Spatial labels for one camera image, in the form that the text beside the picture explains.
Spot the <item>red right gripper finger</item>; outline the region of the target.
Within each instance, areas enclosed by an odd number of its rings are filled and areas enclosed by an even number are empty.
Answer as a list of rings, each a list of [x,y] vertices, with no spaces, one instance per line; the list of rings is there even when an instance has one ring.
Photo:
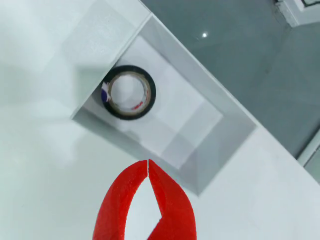
[[[195,240],[195,215],[186,193],[151,159],[148,161],[148,176],[161,214],[148,239]]]

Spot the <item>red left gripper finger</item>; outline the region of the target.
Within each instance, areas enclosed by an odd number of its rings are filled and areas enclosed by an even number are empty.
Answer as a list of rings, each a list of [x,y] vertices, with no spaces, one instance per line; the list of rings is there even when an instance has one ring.
[[[148,176],[146,160],[125,168],[108,189],[97,214],[94,240],[123,240],[129,208],[133,197]]]

